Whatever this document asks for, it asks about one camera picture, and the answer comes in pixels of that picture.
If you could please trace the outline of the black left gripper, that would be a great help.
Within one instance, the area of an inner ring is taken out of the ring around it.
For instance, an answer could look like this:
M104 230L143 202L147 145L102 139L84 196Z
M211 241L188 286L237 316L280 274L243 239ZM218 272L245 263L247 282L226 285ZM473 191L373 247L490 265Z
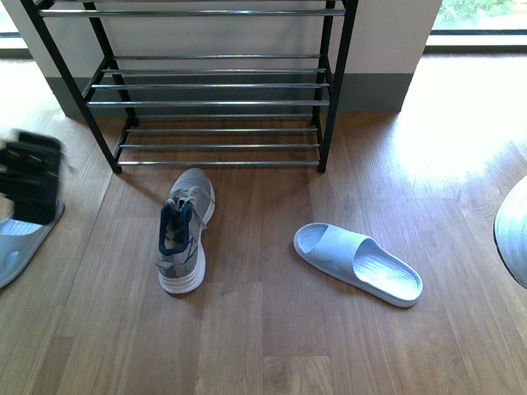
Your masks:
M13 217L38 225L58 214L62 143L54 138L18 130L17 139L1 149L1 193L13 202Z

